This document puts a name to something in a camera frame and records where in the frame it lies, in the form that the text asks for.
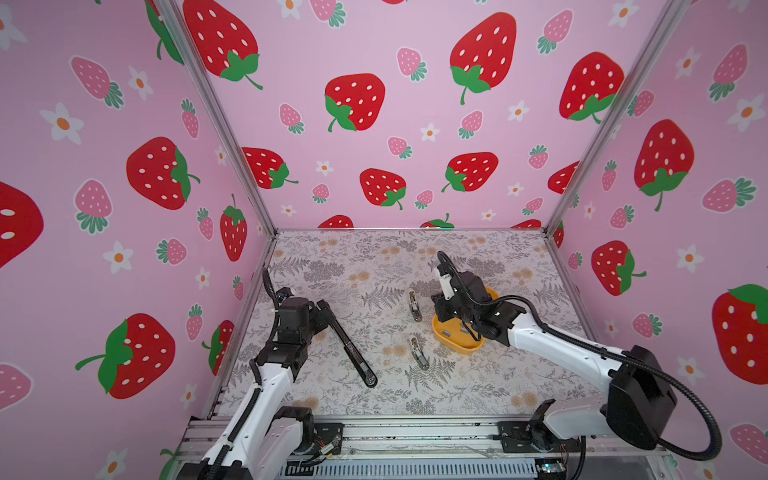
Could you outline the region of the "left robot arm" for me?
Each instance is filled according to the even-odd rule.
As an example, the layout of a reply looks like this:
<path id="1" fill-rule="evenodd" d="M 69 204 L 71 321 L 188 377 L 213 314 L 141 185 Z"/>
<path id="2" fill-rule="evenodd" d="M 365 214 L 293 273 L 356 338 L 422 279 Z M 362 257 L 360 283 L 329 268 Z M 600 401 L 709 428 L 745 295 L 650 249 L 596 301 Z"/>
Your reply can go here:
<path id="1" fill-rule="evenodd" d="M 267 269 L 262 283 L 274 319 L 265 345 L 249 361 L 252 383 L 224 433 L 202 460 L 181 467 L 179 479 L 275 479 L 293 453 L 312 448 L 312 411 L 282 402 L 333 312 L 323 300 L 296 296 L 288 287 L 276 290 Z"/>

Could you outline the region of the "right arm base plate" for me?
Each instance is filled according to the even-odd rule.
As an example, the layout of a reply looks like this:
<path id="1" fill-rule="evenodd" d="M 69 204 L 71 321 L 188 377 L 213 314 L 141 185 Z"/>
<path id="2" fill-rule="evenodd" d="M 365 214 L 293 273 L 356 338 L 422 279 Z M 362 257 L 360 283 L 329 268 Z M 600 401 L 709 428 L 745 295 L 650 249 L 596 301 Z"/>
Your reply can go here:
<path id="1" fill-rule="evenodd" d="M 578 453 L 577 439 L 557 439 L 542 423 L 531 425 L 526 421 L 502 421 L 497 423 L 495 439 L 504 453 L 555 454 Z"/>

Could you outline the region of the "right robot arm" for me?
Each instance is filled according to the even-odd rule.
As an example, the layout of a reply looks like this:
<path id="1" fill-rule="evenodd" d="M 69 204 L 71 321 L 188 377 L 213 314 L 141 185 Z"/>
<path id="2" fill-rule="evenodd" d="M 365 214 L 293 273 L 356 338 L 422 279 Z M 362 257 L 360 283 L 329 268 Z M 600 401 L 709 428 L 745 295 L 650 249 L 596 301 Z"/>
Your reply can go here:
<path id="1" fill-rule="evenodd" d="M 600 392 L 595 414 L 552 403 L 541 422 L 557 439 L 612 434 L 641 450 L 663 447 L 694 461 L 721 452 L 720 427 L 704 402 L 681 381 L 664 372 L 649 350 L 621 350 L 571 335 L 545 323 L 534 304 L 520 295 L 492 298 L 482 280 L 469 271 L 434 270 L 440 292 L 433 295 L 439 321 L 458 319 L 480 336 L 534 353 L 576 374 Z M 702 451 L 677 446 L 663 432 L 683 396 L 702 417 L 709 436 Z"/>

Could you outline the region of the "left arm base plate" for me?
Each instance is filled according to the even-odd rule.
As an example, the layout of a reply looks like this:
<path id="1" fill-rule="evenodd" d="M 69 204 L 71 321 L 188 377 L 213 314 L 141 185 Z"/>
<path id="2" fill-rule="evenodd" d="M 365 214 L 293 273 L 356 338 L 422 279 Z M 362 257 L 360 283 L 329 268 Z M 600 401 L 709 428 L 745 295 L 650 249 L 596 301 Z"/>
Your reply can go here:
<path id="1" fill-rule="evenodd" d="M 321 450 L 327 454 L 341 453 L 345 425 L 337 422 L 321 422 L 312 430 L 302 428 L 302 440 L 292 452 L 293 455 L 317 455 Z"/>

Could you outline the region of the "yellow plastic tray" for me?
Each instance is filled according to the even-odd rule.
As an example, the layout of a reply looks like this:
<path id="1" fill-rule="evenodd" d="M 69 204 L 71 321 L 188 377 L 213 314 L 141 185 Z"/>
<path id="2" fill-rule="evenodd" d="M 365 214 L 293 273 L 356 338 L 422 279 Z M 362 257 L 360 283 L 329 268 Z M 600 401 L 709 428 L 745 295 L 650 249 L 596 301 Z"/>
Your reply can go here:
<path id="1" fill-rule="evenodd" d="M 486 342 L 486 338 L 475 327 L 475 314 L 478 306 L 455 289 L 455 295 L 446 301 L 442 293 L 431 297 L 435 315 L 432 330 L 436 339 L 462 355 L 477 352 Z"/>

